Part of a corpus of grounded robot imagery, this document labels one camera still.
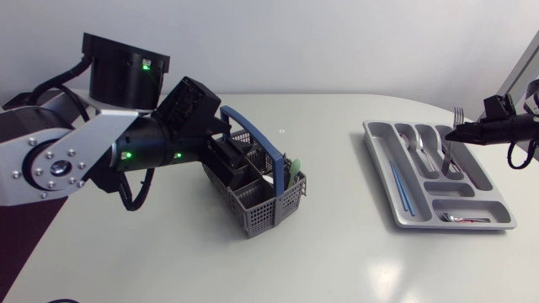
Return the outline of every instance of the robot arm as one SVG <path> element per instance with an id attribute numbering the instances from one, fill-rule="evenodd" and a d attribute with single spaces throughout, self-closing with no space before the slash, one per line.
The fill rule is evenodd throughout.
<path id="1" fill-rule="evenodd" d="M 224 184 L 237 182 L 235 167 L 253 145 L 215 134 L 231 126 L 215 117 L 221 100 L 185 77 L 157 107 L 168 57 L 93 35 L 84 35 L 84 58 L 72 70 L 7 103 L 0 114 L 0 206 L 67 197 L 91 179 L 119 192 L 128 210 L 146 198 L 153 169 L 199 161 Z M 90 99 L 63 86 L 92 65 Z M 37 105 L 50 88 L 64 94 Z M 90 119 L 86 107 L 95 110 Z M 84 114 L 85 123 L 72 122 Z M 132 200 L 124 172 L 146 169 Z"/>

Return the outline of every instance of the gray plastic tray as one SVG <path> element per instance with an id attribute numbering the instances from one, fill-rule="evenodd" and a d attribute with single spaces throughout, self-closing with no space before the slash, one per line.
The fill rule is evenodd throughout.
<path id="1" fill-rule="evenodd" d="M 398 226 L 470 230 L 507 230 L 516 227 L 515 218 L 500 192 L 465 144 L 453 142 L 451 148 L 452 159 L 462 171 L 450 166 L 447 176 L 441 172 L 444 158 L 442 145 L 447 144 L 443 138 L 451 131 L 450 126 L 364 121 L 363 127 L 366 144 Z M 408 138 L 409 148 L 399 134 Z M 419 138 L 423 141 L 423 150 Z M 403 208 L 390 162 L 398 168 L 416 215 Z M 443 219 L 445 212 L 461 218 L 489 218 L 490 222 L 447 222 Z"/>

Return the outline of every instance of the gray plastic basket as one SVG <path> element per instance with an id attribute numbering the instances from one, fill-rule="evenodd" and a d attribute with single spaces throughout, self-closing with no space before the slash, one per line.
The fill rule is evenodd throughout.
<path id="1" fill-rule="evenodd" d="M 240 130 L 228 136 L 233 140 L 252 143 L 254 149 L 245 156 L 245 161 L 239 168 L 243 170 L 243 179 L 235 188 L 226 187 L 206 165 L 203 165 L 203 168 L 211 183 L 217 188 L 220 196 L 223 197 L 250 238 L 277 226 L 297 210 L 301 196 L 307 193 L 307 179 L 305 174 L 299 172 L 294 177 L 293 185 L 284 189 L 290 180 L 291 161 L 283 159 L 279 154 L 280 159 L 278 160 L 282 161 L 283 168 L 280 171 L 274 171 L 274 167 L 277 167 L 275 163 L 278 163 L 278 160 L 273 158 L 275 154 L 272 157 L 271 151 L 268 152 L 274 147 L 268 146 L 265 137 L 261 136 L 251 124 L 242 123 L 245 121 L 241 121 L 241 118 L 237 117 L 239 114 L 233 109 L 223 107 L 221 114 L 223 114 L 223 110 L 225 110 L 225 114 L 236 121 L 240 120 L 238 123 L 244 128 L 249 129 L 249 131 Z M 223 141 L 226 137 L 227 135 L 218 140 Z M 266 182 L 262 175 L 274 176 L 275 186 Z"/>

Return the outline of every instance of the white table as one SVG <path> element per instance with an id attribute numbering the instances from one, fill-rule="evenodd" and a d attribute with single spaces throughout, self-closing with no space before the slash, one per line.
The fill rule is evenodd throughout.
<path id="1" fill-rule="evenodd" d="M 361 123 L 450 125 L 452 113 L 374 95 L 221 98 L 281 152 L 302 159 L 307 197 L 297 212 L 246 239 L 199 163 L 159 168 L 134 213 L 89 183 L 66 202 L 5 301 L 539 301 L 536 162 L 515 171 L 507 145 L 470 146 L 516 229 L 404 230 L 394 223 Z M 135 184 L 142 175 L 129 178 Z"/>

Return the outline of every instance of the blue basket handle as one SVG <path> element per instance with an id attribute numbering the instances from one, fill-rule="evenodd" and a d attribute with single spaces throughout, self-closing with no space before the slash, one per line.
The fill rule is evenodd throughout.
<path id="1" fill-rule="evenodd" d="M 221 106 L 221 120 L 223 120 L 226 123 L 229 123 L 228 117 L 232 118 L 234 121 L 236 121 L 239 125 L 241 125 L 266 151 L 266 153 L 269 155 L 271 160 L 273 161 L 273 179 L 274 179 L 274 186 L 275 186 L 275 197 L 279 198 L 283 192 L 285 187 L 285 161 L 283 160 L 283 156 L 280 154 L 279 151 L 271 144 L 271 142 L 258 130 L 251 122 L 249 122 L 247 119 L 245 119 L 241 114 L 239 114 L 236 110 L 232 109 L 229 106 Z M 223 134 L 224 138 L 230 137 L 230 131 Z M 280 221 L 281 215 L 278 214 L 277 207 L 279 203 L 275 204 L 275 224 L 277 225 Z"/>

